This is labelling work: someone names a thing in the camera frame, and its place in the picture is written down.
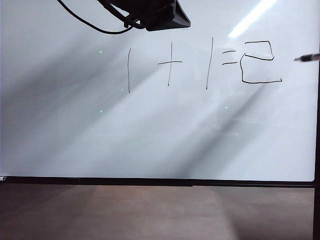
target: pen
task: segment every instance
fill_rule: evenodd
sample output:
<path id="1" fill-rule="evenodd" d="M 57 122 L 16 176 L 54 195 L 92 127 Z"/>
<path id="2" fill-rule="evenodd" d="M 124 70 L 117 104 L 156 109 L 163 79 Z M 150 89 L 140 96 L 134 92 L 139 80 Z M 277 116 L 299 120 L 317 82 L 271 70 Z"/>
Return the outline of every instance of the pen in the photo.
<path id="1" fill-rule="evenodd" d="M 300 61 L 300 62 L 320 61 L 320 53 L 303 55 L 303 56 L 298 57 L 294 60 Z"/>

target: plus sign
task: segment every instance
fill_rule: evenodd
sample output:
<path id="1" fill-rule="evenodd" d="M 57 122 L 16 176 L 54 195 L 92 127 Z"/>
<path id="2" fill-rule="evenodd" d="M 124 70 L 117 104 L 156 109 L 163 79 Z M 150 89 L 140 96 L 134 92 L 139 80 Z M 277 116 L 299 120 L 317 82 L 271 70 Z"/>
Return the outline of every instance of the plus sign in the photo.
<path id="1" fill-rule="evenodd" d="M 172 42 L 171 42 L 171 58 L 170 58 L 170 61 L 161 62 L 161 63 L 158 63 L 158 64 L 157 64 L 157 65 L 160 65 L 160 64 L 170 64 L 170 72 L 169 72 L 168 87 L 169 87 L 169 85 L 170 85 L 170 77 L 171 77 L 171 68 L 172 68 L 172 63 L 182 63 L 182 61 L 172 61 Z"/>

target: black cable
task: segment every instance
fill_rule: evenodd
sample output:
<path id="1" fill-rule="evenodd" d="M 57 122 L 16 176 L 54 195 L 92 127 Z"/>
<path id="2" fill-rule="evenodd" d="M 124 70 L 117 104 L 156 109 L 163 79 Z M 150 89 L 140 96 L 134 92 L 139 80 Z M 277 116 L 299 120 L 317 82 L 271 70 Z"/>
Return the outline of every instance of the black cable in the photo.
<path id="1" fill-rule="evenodd" d="M 72 16 L 74 16 L 76 19 L 78 19 L 79 21 L 83 22 L 84 24 L 88 25 L 89 27 L 101 32 L 101 33 L 104 33 L 104 34 L 113 34 L 113 35 L 116 35 L 116 34 L 123 34 L 125 32 L 128 32 L 129 30 L 131 30 L 133 28 L 133 26 L 130 26 L 129 28 L 125 29 L 125 30 L 122 30 L 122 31 L 105 31 L 105 30 L 102 30 L 94 25 L 92 25 L 90 22 L 87 22 L 86 20 L 82 19 L 81 17 L 79 17 L 78 15 L 76 15 L 73 11 L 71 11 L 61 0 L 57 0 L 61 6 L 68 11 L 68 13 L 70 13 Z"/>
<path id="2" fill-rule="evenodd" d="M 129 26 L 133 26 L 136 29 L 145 29 L 147 25 L 142 23 L 136 23 L 135 21 L 131 21 L 130 19 L 123 16 L 117 9 L 112 6 L 111 3 L 109 3 L 107 0 L 98 0 L 105 9 L 107 9 L 113 16 L 124 22 L 125 24 Z"/>

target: white surface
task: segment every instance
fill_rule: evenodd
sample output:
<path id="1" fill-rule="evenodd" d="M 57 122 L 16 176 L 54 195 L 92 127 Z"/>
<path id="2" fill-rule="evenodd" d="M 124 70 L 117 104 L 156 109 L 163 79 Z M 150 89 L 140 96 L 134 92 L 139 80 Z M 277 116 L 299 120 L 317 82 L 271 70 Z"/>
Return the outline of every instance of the white surface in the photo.
<path id="1" fill-rule="evenodd" d="M 319 65 L 293 59 L 319 51 L 320 2 L 278 0 L 229 38 L 259 2 L 181 0 L 191 28 L 112 36 L 55 0 L 3 0 L 1 175 L 312 181 Z M 65 3 L 121 29 L 98 1 Z M 271 56 L 245 42 L 266 40 L 274 60 L 245 56 L 243 78 L 283 82 L 242 82 L 244 53 Z M 171 42 L 183 63 L 168 87 L 170 66 L 157 63 L 170 60 Z"/>

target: floor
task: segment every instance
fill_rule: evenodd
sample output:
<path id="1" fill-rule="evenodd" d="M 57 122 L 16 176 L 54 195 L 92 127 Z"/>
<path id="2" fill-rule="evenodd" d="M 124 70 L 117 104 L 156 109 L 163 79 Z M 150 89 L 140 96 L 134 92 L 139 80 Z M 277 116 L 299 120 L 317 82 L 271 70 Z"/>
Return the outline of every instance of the floor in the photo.
<path id="1" fill-rule="evenodd" d="M 0 185 L 1 240 L 312 240 L 313 189 Z"/>

